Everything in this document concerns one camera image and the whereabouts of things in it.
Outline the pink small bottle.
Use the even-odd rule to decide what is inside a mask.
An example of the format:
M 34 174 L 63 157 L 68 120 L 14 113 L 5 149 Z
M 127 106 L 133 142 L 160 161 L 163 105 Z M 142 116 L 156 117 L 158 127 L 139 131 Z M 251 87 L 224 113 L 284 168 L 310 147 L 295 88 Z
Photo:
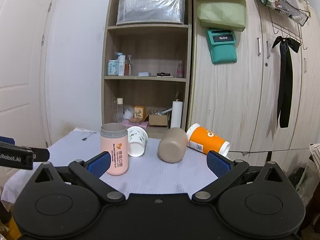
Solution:
M 178 67 L 176 70 L 176 77 L 178 78 L 184 78 L 184 64 L 183 61 L 179 61 Z

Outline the black ribbon bow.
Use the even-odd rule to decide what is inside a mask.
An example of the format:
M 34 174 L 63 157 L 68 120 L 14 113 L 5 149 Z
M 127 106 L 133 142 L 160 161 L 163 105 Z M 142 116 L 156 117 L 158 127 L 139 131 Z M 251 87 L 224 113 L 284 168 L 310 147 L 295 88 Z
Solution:
M 277 120 L 280 128 L 288 128 L 291 114 L 293 93 L 293 66 L 291 50 L 299 52 L 300 43 L 290 37 L 278 36 L 272 48 L 279 44 L 280 80 L 277 100 Z

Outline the taupe brown cup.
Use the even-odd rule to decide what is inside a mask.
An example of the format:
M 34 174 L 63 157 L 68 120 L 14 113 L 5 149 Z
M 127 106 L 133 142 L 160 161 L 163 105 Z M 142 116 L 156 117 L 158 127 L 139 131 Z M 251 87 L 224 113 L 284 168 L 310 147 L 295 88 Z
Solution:
M 187 148 L 188 138 L 186 132 L 181 128 L 169 129 L 158 146 L 158 157 L 166 163 L 178 163 Z

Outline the small cardboard box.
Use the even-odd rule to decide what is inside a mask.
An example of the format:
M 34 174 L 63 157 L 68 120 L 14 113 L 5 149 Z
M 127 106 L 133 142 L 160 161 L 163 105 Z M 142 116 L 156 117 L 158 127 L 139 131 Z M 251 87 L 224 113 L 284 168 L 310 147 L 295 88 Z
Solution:
M 167 127 L 168 116 L 167 115 L 149 115 L 149 126 Z

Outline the clear bottle beige cap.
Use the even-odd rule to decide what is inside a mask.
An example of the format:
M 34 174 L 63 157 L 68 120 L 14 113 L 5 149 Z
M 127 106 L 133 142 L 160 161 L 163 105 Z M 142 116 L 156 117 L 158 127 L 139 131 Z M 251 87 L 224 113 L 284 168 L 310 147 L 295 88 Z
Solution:
M 117 98 L 116 121 L 122 123 L 124 120 L 123 98 Z

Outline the red liquid bottle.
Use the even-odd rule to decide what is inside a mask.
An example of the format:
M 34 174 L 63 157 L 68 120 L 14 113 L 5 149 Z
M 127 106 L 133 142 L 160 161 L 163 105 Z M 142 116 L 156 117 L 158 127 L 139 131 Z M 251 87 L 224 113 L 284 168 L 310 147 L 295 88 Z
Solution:
M 131 69 L 132 69 L 131 59 L 132 59 L 132 55 L 127 55 L 126 56 L 125 76 L 130 76 L 131 75 Z

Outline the white patterned table cloth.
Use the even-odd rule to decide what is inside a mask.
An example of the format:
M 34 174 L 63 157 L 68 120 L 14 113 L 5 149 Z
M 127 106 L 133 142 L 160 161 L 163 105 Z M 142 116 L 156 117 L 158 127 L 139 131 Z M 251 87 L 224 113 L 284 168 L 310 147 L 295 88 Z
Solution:
M 158 139 L 150 138 L 142 156 L 129 158 L 125 174 L 104 173 L 100 179 L 125 196 L 131 193 L 187 193 L 192 196 L 217 179 L 207 167 L 204 154 L 187 148 L 179 163 L 170 164 L 158 158 L 158 145 Z M 100 153 L 100 134 L 75 129 L 48 150 L 49 161 L 54 166 L 67 166 L 76 159 L 87 161 Z

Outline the teal Redmi pouch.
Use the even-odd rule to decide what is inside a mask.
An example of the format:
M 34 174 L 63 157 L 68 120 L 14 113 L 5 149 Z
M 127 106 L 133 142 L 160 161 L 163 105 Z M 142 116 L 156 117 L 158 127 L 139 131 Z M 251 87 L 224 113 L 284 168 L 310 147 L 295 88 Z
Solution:
M 234 31 L 207 29 L 207 42 L 212 64 L 237 62 Z

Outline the pink cup grey rim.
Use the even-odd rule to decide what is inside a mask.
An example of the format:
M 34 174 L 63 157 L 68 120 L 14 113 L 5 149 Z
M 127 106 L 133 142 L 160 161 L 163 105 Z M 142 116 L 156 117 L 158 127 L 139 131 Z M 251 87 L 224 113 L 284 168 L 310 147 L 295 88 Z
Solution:
M 128 131 L 121 123 L 104 124 L 100 130 L 101 151 L 111 156 L 111 165 L 107 173 L 113 176 L 124 174 L 129 167 Z

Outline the orange paper cup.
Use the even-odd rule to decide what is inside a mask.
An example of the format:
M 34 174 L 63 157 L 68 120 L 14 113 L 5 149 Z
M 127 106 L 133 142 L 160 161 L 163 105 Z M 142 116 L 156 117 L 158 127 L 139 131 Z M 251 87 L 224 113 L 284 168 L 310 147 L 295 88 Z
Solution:
M 188 146 L 203 154 L 210 151 L 227 157 L 230 149 L 230 143 L 217 136 L 213 132 L 202 127 L 200 124 L 193 124 L 187 130 Z

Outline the white paper towel roll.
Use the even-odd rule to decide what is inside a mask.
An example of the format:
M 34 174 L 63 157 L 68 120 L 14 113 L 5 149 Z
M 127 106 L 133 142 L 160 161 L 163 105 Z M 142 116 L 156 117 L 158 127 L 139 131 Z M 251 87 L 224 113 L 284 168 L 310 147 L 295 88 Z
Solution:
M 171 113 L 171 128 L 180 128 L 182 121 L 182 110 L 183 110 L 183 102 L 182 101 L 173 101 L 172 102 L 172 113 Z

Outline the pink flat pad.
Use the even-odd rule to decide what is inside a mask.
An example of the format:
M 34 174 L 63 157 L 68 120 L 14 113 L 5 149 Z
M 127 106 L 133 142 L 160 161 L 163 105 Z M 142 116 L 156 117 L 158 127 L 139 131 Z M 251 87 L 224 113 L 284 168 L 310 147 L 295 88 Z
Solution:
M 132 126 L 139 126 L 143 129 L 146 129 L 149 124 L 148 121 L 144 121 L 144 122 L 141 122 L 138 124 L 138 123 L 130 122 L 129 120 L 126 120 L 126 119 L 123 120 L 121 123 L 124 124 L 127 128 L 132 127 Z

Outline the green pouch bag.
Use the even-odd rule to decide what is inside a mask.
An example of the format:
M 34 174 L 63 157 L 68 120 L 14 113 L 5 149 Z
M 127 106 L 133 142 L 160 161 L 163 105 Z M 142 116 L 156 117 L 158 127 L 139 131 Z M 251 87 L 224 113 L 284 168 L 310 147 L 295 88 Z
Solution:
M 247 25 L 245 0 L 196 0 L 196 5 L 203 28 L 242 32 Z

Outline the wooden open shelf unit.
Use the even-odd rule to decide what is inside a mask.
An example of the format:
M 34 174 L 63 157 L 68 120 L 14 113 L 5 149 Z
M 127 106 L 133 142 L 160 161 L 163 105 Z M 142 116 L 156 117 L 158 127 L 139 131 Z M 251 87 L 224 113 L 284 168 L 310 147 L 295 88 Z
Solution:
M 119 0 L 109 0 L 102 60 L 102 123 L 116 120 L 116 100 L 124 106 L 145 106 L 153 110 L 183 102 L 181 128 L 187 126 L 193 2 L 185 0 L 183 24 L 140 23 L 116 25 Z M 130 76 L 108 76 L 107 64 L 117 52 L 132 55 Z M 184 78 L 176 77 L 179 61 L 184 64 Z

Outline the light wood wardrobe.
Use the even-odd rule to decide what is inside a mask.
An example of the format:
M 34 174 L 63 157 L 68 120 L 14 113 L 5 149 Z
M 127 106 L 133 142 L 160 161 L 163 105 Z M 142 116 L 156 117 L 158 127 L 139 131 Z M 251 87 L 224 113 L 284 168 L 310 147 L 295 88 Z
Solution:
M 230 143 L 229 156 L 248 154 L 252 163 L 278 163 L 286 174 L 305 166 L 309 146 L 316 142 L 319 128 L 319 21 L 305 0 L 287 0 L 310 12 L 298 24 L 273 10 L 272 20 L 294 33 L 302 31 L 299 52 L 291 50 L 293 93 L 288 128 L 280 128 L 277 100 L 280 80 L 279 44 L 275 39 L 268 8 L 259 0 L 245 0 L 247 25 L 234 31 L 236 63 L 212 64 L 207 28 L 200 25 L 194 1 L 194 55 L 190 125 L 202 127 Z

